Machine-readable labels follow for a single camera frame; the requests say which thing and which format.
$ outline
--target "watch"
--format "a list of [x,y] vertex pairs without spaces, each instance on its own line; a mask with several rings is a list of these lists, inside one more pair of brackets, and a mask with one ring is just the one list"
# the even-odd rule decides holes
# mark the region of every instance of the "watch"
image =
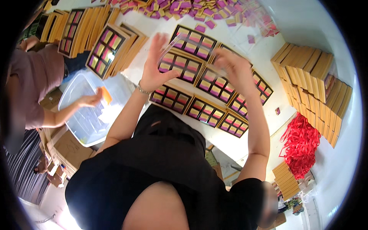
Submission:
[[153,93],[153,92],[154,92],[154,90],[153,90],[153,91],[151,91],[151,92],[144,91],[144,90],[142,89],[142,87],[141,87],[141,81],[140,81],[140,80],[139,80],[139,82],[138,82],[138,86],[137,86],[137,88],[138,88],[138,90],[139,90],[141,93],[146,94],[146,95],[150,95],[151,93]]

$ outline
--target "orange object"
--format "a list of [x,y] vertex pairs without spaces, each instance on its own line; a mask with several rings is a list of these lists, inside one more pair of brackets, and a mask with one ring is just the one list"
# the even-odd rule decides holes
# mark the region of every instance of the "orange object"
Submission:
[[105,86],[102,86],[101,87],[101,89],[102,89],[102,97],[105,99],[105,101],[107,102],[107,104],[109,105],[110,104],[110,102],[113,100],[112,98],[111,98],[111,95],[110,95],[110,93],[108,92],[108,90],[105,88]]

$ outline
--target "pink shirt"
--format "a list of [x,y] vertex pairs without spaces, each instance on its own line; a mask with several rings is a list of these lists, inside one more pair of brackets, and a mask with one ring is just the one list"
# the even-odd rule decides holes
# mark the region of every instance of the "pink shirt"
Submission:
[[40,101],[64,76],[64,58],[56,45],[47,45],[38,52],[15,49],[10,60],[10,75],[18,75],[24,95],[27,130],[42,126],[44,112]]

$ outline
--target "pile of red ribbons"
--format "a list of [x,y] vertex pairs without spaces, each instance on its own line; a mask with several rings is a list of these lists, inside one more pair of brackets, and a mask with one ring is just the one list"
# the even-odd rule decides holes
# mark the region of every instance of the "pile of red ribbons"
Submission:
[[304,175],[316,162],[315,151],[319,145],[321,134],[313,128],[308,120],[299,112],[290,124],[287,125],[285,133],[281,137],[281,142],[286,140],[284,147],[285,162],[289,166],[295,179],[304,178]]

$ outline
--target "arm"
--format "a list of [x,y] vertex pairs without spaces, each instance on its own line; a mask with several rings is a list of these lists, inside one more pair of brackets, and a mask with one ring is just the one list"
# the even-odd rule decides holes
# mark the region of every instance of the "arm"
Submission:
[[44,111],[43,128],[56,128],[62,126],[79,108],[94,107],[102,98],[102,90],[98,89],[96,95],[83,96],[59,112]]
[[219,56],[215,65],[225,68],[229,80],[247,102],[248,109],[248,159],[237,182],[247,178],[266,179],[266,166],[270,155],[270,133],[263,112],[261,99],[253,82],[251,66],[243,58],[228,50],[216,50]]
[[[149,48],[147,61],[144,64],[143,75],[140,82],[141,88],[144,91],[154,91],[161,85],[165,84],[166,81],[179,76],[178,71],[170,70],[162,74],[158,70],[157,63],[159,61],[162,47],[166,41],[166,35],[159,33],[152,39],[152,44]],[[127,104],[111,126],[106,136],[105,143],[96,152],[96,154],[99,154],[104,149],[117,144],[121,140],[132,137],[138,122],[139,114],[141,113],[143,105],[147,99],[148,95],[135,89]]]
[[20,49],[26,52],[39,42],[40,40],[36,36],[31,36],[22,41],[22,43],[20,44]]

